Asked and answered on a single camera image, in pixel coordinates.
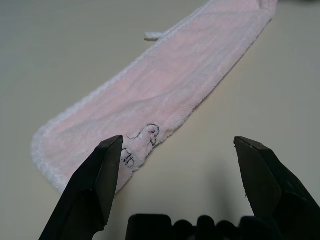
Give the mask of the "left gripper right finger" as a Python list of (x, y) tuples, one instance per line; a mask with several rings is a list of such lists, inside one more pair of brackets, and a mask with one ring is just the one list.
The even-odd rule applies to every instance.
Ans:
[(241, 179), (254, 215), (270, 218), (285, 240), (318, 240), (320, 207), (275, 153), (258, 141), (233, 141)]

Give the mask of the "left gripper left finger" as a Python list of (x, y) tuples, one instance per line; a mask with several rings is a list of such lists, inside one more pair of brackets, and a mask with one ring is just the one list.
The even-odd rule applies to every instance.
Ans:
[(116, 194), (123, 136), (102, 141), (74, 172), (41, 240), (91, 240), (105, 229)]

